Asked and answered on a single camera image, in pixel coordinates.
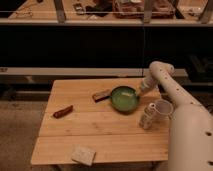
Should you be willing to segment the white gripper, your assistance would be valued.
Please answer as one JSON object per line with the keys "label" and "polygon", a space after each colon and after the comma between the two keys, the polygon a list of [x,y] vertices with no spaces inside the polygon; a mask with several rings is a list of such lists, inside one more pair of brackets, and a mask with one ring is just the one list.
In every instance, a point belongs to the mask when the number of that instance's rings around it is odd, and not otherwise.
{"label": "white gripper", "polygon": [[141,91],[135,91],[135,96],[139,98],[141,96],[141,92],[143,94],[146,94],[152,91],[153,89],[155,89],[156,86],[157,86],[157,81],[154,80],[151,76],[144,77],[140,84]]}

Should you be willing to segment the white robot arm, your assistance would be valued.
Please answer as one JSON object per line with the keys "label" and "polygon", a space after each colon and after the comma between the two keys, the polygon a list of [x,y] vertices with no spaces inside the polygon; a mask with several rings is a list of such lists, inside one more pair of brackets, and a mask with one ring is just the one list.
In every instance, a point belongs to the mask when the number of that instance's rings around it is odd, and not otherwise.
{"label": "white robot arm", "polygon": [[168,171],[213,171],[213,116],[173,78],[174,66],[153,61],[142,95],[160,84],[175,105],[168,140]]}

